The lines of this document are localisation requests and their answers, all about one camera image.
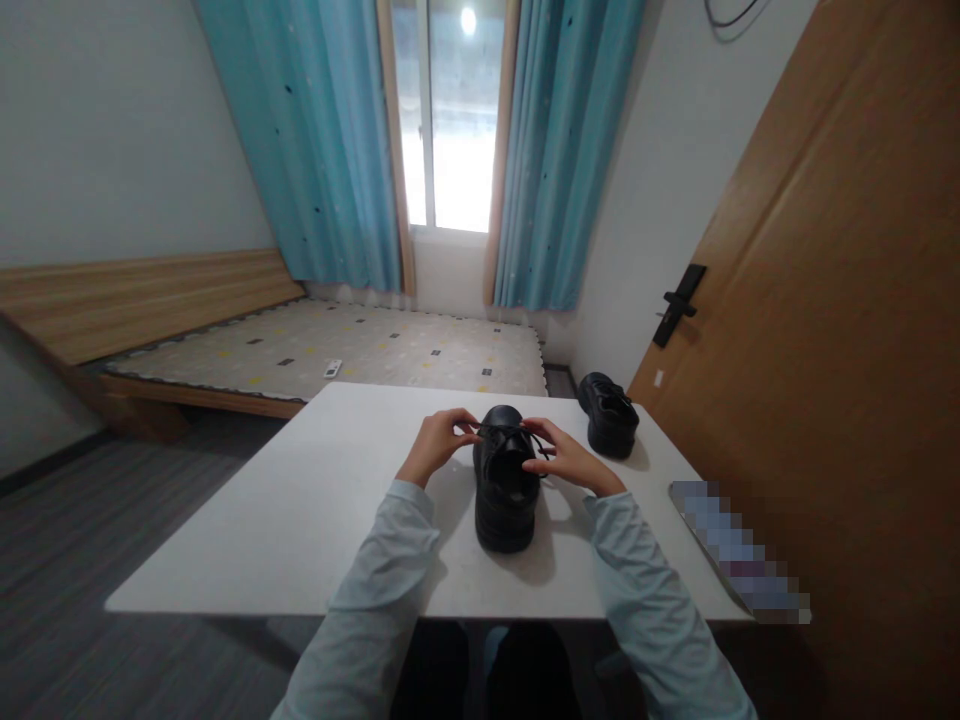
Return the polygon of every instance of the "shoelace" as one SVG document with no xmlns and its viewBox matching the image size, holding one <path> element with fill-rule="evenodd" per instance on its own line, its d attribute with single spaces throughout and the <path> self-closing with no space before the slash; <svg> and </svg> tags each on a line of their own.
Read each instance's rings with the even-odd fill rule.
<svg viewBox="0 0 960 720">
<path fill-rule="evenodd" d="M 537 444 L 537 451 L 543 455 L 543 459 L 549 461 L 550 456 L 543 450 L 543 443 L 540 442 L 540 438 L 537 435 L 527 430 L 525 427 L 520 427 L 519 425 L 492 425 L 490 423 L 477 423 L 480 427 L 486 428 L 487 430 L 496 430 L 500 435 L 500 440 L 493 447 L 493 452 L 499 450 L 506 442 L 516 436 L 516 435 L 526 435 L 527 437 L 533 439 Z M 538 475 L 541 480 L 547 476 L 546 473 Z"/>
<path fill-rule="evenodd" d="M 601 380 L 596 384 L 596 387 L 600 390 L 605 390 L 607 393 L 614 395 L 620 402 L 626 405 L 631 410 L 633 405 L 630 404 L 630 398 L 627 397 L 627 394 L 623 392 L 623 388 L 617 385 L 612 380 L 607 382 L 606 380 Z"/>
</svg>

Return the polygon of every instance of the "light blue sleeve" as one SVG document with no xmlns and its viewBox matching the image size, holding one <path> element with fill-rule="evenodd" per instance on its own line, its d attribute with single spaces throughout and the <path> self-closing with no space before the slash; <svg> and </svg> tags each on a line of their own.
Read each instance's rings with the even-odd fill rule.
<svg viewBox="0 0 960 720">
<path fill-rule="evenodd" d="M 436 553 L 433 502 L 394 480 L 272 720 L 386 718 Z"/>
<path fill-rule="evenodd" d="M 756 718 L 630 493 L 587 498 L 607 619 L 640 678 L 652 718 Z"/>
</svg>

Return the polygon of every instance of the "door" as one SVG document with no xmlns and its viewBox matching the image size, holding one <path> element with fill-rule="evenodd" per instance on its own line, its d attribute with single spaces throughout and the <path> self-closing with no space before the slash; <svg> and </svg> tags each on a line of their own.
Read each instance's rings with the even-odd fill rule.
<svg viewBox="0 0 960 720">
<path fill-rule="evenodd" d="M 822 1 L 692 261 L 699 312 L 630 396 L 811 593 L 825 714 L 942 716 L 960 698 L 960 5 Z"/>
</svg>

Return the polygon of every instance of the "curtain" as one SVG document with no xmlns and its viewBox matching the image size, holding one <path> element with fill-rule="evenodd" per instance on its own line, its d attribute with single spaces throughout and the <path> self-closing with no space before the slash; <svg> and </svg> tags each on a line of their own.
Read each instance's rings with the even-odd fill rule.
<svg viewBox="0 0 960 720">
<path fill-rule="evenodd" d="M 401 289 L 373 2 L 198 0 L 290 274 Z"/>
<path fill-rule="evenodd" d="M 643 6 L 522 4 L 496 305 L 576 307 Z"/>
</svg>

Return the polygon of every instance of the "wooden bed frame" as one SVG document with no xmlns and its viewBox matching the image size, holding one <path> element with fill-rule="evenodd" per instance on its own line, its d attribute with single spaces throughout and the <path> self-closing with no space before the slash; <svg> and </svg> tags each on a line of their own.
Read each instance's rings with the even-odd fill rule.
<svg viewBox="0 0 960 720">
<path fill-rule="evenodd" d="M 94 375 L 81 367 L 305 295 L 277 250 L 0 271 L 0 312 L 113 429 L 170 441 L 178 404 L 291 418 L 292 400 Z"/>
</svg>

